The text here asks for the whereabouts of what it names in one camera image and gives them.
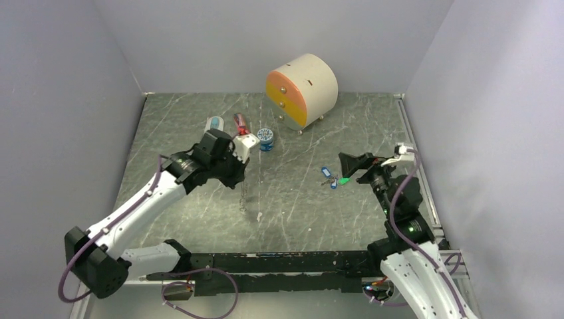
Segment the blue plastic key tag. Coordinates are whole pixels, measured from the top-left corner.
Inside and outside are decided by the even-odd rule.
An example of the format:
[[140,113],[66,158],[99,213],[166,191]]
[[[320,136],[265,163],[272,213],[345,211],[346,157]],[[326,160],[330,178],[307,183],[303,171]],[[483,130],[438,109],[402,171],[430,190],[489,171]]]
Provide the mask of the blue plastic key tag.
[[321,173],[326,177],[326,178],[330,178],[332,177],[332,173],[329,171],[329,169],[327,167],[322,167],[321,168]]

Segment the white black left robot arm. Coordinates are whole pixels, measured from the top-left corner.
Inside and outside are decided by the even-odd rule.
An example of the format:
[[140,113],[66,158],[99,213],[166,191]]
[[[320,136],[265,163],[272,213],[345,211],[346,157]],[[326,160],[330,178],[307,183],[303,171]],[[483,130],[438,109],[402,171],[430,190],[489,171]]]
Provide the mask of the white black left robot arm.
[[190,149],[160,156],[153,177],[122,206],[85,231],[73,227],[66,233],[67,265],[59,281],[59,298],[67,303],[80,300],[64,294],[69,274],[99,299],[114,294],[128,279],[146,274],[187,276],[193,269],[192,254],[176,240],[142,249],[131,249],[130,242],[169,206],[208,180],[234,189],[245,179],[251,150],[258,144],[253,134],[233,137],[210,129]]

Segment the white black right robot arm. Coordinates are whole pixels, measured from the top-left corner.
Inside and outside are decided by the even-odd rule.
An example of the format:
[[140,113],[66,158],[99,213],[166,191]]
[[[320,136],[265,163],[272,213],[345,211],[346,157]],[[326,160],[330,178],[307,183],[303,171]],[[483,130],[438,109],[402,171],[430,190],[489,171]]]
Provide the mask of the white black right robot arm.
[[389,158],[340,153],[339,161],[344,177],[364,172],[357,183],[371,187],[386,215],[387,237],[367,247],[368,272],[390,280],[418,318],[476,318],[456,287],[416,200],[404,192],[420,169],[418,152],[407,148]]

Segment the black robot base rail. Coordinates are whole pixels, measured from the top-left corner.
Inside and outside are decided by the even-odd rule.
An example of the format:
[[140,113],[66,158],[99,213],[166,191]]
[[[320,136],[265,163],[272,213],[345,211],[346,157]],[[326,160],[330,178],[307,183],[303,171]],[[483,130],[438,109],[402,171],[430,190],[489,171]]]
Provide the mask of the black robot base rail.
[[240,293],[338,290],[392,296],[394,285],[376,265],[371,251],[301,251],[268,253],[193,253],[173,270],[146,275],[150,282],[182,280],[196,296]]

